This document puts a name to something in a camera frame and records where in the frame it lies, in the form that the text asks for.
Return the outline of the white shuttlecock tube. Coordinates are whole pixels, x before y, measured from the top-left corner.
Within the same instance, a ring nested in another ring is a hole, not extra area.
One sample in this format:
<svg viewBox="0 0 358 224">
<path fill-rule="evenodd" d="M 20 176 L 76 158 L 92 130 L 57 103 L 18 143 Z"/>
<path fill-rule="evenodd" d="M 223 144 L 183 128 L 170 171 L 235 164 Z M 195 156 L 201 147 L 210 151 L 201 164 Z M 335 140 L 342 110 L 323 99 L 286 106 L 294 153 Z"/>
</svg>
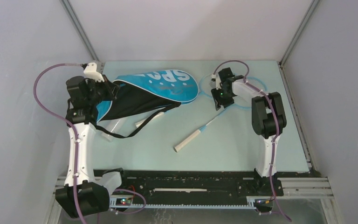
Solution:
<svg viewBox="0 0 358 224">
<path fill-rule="evenodd" d="M 104 121 L 101 121 L 99 124 L 100 124 L 100 126 L 104 127 L 107 131 L 109 131 L 111 133 L 118 133 L 119 130 L 124 125 L 124 123 L 126 122 L 126 120 L 127 120 L 127 118 L 104 120 Z M 112 142 L 114 140 L 113 136 L 108 135 L 106 133 L 101 133 L 101 136 L 108 142 Z"/>
</svg>

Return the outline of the blue racket bag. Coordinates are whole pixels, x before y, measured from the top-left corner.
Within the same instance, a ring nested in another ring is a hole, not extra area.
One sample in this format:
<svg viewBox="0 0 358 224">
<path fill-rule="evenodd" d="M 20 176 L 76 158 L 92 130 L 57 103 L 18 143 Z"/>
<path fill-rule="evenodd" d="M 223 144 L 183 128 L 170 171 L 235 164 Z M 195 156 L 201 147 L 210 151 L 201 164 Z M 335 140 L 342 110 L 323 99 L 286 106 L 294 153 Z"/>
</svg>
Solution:
<svg viewBox="0 0 358 224">
<path fill-rule="evenodd" d="M 175 103 L 193 102 L 199 94 L 195 78 L 182 70 L 160 70 L 140 74 L 117 76 L 119 85 L 116 100 L 103 100 L 97 105 L 97 121 L 115 120 Z"/>
</svg>

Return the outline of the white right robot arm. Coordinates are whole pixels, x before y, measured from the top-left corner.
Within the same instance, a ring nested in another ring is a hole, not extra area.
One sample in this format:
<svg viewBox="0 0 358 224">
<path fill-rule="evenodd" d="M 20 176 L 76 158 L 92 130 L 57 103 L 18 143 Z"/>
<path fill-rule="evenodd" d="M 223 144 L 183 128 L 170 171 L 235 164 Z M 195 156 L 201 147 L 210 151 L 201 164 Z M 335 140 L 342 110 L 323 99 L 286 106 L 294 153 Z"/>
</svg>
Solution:
<svg viewBox="0 0 358 224">
<path fill-rule="evenodd" d="M 256 166 L 261 177 L 253 181 L 252 188 L 256 194 L 264 195 L 271 189 L 271 183 L 266 177 L 276 173 L 277 143 L 287 125 L 282 97 L 278 92 L 268 93 L 254 86 L 242 75 L 234 75 L 230 68 L 212 74 L 211 82 L 214 84 L 211 94 L 216 110 L 233 105 L 235 97 L 251 104 L 251 125 L 261 139 Z"/>
</svg>

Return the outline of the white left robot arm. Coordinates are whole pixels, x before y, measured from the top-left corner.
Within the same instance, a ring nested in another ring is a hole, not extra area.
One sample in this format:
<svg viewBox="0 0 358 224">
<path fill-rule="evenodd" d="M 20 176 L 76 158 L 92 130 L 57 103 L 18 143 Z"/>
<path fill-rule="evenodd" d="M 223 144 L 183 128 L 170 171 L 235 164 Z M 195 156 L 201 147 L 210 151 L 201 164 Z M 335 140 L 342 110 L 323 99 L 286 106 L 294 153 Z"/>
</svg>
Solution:
<svg viewBox="0 0 358 224">
<path fill-rule="evenodd" d="M 129 182 L 119 171 L 95 179 L 92 165 L 92 143 L 96 135 L 97 105 L 107 96 L 107 87 L 82 76 L 66 81 L 72 108 L 65 119 L 70 122 L 69 169 L 63 188 L 55 193 L 56 201 L 71 218 L 107 211 L 113 192 L 124 194 Z"/>
</svg>

